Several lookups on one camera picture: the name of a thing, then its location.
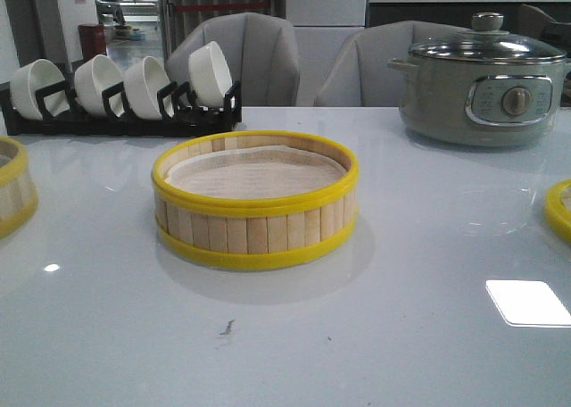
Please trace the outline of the left grey chair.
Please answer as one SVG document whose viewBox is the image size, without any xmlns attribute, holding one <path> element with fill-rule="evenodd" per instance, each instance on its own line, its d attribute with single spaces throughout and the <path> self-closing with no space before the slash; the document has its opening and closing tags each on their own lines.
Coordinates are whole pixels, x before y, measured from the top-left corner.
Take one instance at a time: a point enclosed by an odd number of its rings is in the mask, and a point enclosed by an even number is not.
<svg viewBox="0 0 571 407">
<path fill-rule="evenodd" d="M 294 106 L 300 83 L 300 57 L 290 21 L 255 12 L 208 19 L 195 28 L 165 62 L 170 79 L 190 80 L 188 56 L 215 41 L 232 79 L 241 82 L 245 106 Z"/>
</svg>

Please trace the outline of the bamboo steamer tray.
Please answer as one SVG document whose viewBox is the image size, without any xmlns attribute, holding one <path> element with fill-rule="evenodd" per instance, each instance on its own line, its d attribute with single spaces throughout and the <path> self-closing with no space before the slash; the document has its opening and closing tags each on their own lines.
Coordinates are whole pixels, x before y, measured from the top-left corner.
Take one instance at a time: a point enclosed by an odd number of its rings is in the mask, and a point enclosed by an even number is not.
<svg viewBox="0 0 571 407">
<path fill-rule="evenodd" d="M 24 145 L 1 136 L 1 238 L 26 223 L 37 206 L 37 190 Z"/>
<path fill-rule="evenodd" d="M 188 260 L 233 270 L 294 266 L 352 234 L 358 178 L 354 153 L 325 137 L 199 137 L 155 161 L 155 219 L 161 240 Z"/>
</svg>

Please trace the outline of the red bin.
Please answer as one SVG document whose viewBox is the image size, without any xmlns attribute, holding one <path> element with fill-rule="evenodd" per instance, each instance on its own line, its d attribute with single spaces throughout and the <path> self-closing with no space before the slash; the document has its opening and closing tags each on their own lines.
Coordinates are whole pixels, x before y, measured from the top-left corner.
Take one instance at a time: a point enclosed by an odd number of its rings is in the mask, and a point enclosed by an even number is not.
<svg viewBox="0 0 571 407">
<path fill-rule="evenodd" d="M 78 25 L 78 31 L 84 62 L 93 59 L 99 54 L 107 55 L 102 24 L 80 24 Z"/>
</svg>

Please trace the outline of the black dish rack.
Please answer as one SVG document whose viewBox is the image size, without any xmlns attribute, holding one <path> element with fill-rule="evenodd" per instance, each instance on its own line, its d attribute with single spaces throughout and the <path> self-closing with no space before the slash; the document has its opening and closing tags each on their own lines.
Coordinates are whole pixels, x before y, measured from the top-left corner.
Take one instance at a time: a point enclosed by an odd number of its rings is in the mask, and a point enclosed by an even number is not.
<svg viewBox="0 0 571 407">
<path fill-rule="evenodd" d="M 7 134 L 107 136 L 107 137 L 202 137 L 230 132 L 242 121 L 241 84 L 234 81 L 224 95 L 221 109 L 207 109 L 197 102 L 187 82 L 169 83 L 157 92 L 160 118 L 144 120 L 130 108 L 120 82 L 102 92 L 104 117 L 87 113 L 77 93 L 64 79 L 36 92 L 40 119 L 24 118 L 11 101 L 7 82 L 1 85 L 1 109 Z"/>
</svg>

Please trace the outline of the right grey chair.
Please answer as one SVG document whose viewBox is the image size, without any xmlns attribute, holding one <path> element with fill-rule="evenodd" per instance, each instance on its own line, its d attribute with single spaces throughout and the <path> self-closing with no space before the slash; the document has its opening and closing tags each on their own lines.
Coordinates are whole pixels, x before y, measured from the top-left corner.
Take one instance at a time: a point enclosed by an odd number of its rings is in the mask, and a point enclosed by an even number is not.
<svg viewBox="0 0 571 407">
<path fill-rule="evenodd" d="M 314 98 L 317 107 L 396 107 L 404 78 L 388 66 L 411 45 L 462 31 L 425 21 L 399 21 L 366 28 L 346 38 Z"/>
</svg>

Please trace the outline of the grey chair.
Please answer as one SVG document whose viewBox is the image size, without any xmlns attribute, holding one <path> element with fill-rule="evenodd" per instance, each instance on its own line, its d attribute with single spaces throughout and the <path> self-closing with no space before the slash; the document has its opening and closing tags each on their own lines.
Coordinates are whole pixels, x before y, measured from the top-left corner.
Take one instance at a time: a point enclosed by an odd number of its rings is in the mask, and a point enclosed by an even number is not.
<svg viewBox="0 0 571 407">
<path fill-rule="evenodd" d="M 294 106 L 300 83 L 300 57 L 290 21 L 255 12 L 208 19 L 195 28 L 165 62 L 170 79 L 190 80 L 188 56 L 215 41 L 232 79 L 241 82 L 245 106 Z"/>
<path fill-rule="evenodd" d="M 314 98 L 317 107 L 396 107 L 404 78 L 388 66 L 411 45 L 462 31 L 425 21 L 399 21 L 366 28 L 346 38 Z"/>
</svg>

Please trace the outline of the glass pot lid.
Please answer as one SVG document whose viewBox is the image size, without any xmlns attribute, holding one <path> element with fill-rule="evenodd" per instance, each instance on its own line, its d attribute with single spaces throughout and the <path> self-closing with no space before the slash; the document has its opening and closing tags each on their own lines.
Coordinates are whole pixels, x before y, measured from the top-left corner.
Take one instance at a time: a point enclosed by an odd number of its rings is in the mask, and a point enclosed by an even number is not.
<svg viewBox="0 0 571 407">
<path fill-rule="evenodd" d="M 433 37 L 410 47 L 417 57 L 456 62 L 556 63 L 567 54 L 555 46 L 532 37 L 502 30 L 504 16 L 497 12 L 479 12 L 472 16 L 471 29 Z"/>
</svg>

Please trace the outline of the white cabinet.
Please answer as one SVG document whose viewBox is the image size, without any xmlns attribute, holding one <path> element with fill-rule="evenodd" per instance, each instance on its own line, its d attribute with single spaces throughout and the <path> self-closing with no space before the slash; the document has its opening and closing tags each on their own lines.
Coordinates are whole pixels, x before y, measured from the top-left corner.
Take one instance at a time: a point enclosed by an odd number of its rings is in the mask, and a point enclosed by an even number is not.
<svg viewBox="0 0 571 407">
<path fill-rule="evenodd" d="M 299 106 L 312 106 L 329 67 L 350 35 L 365 26 L 367 0 L 285 0 L 300 54 Z"/>
</svg>

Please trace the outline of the red barrier belt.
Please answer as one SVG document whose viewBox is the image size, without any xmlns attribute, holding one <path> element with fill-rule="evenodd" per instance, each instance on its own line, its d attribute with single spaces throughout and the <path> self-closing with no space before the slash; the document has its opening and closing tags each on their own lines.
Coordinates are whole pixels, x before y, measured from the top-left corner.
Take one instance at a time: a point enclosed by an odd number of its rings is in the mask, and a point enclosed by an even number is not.
<svg viewBox="0 0 571 407">
<path fill-rule="evenodd" d="M 230 3 L 230 4 L 194 4 L 194 5 L 173 5 L 174 12 L 214 12 L 214 11 L 235 11 L 266 9 L 272 5 L 271 0 L 252 3 Z"/>
</svg>

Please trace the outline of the white bowl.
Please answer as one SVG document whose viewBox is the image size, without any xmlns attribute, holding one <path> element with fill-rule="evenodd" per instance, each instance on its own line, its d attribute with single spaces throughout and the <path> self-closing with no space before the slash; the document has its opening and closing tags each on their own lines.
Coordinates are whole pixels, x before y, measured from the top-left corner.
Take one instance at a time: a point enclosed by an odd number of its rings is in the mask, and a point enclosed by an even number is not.
<svg viewBox="0 0 571 407">
<path fill-rule="evenodd" d="M 221 108 L 227 91 L 233 85 L 225 55 L 219 44 L 211 41 L 188 57 L 191 86 L 201 106 Z"/>
<path fill-rule="evenodd" d="M 171 83 L 161 63 L 152 56 L 130 66 L 124 88 L 130 108 L 143 120 L 161 120 L 158 92 Z"/>
<path fill-rule="evenodd" d="M 98 54 L 79 66 L 74 75 L 79 103 L 95 117 L 107 117 L 102 92 L 122 81 L 123 77 L 117 65 L 103 54 Z"/>
<path fill-rule="evenodd" d="M 59 68 L 51 61 L 38 59 L 14 72 L 10 81 L 13 107 L 28 120 L 42 120 L 36 92 L 64 80 Z"/>
</svg>

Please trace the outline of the green electric cooking pot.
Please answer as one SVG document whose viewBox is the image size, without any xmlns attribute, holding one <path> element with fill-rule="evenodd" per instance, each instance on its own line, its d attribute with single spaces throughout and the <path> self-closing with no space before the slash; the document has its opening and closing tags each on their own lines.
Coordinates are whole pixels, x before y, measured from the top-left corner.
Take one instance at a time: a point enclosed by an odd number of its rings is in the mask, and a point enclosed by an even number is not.
<svg viewBox="0 0 571 407">
<path fill-rule="evenodd" d="M 409 55 L 388 66 L 404 77 L 399 111 L 416 133 L 483 147 L 528 145 L 554 126 L 570 63 L 496 64 Z"/>
</svg>

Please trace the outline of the woven bamboo steamer lid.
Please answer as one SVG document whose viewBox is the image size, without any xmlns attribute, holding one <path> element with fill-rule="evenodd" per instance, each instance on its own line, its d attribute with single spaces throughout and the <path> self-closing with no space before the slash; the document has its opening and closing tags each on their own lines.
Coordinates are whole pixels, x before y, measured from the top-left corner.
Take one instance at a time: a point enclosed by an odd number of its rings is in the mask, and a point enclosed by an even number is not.
<svg viewBox="0 0 571 407">
<path fill-rule="evenodd" d="M 560 181 L 547 190 L 543 213 L 553 232 L 569 244 L 571 239 L 569 179 Z"/>
</svg>

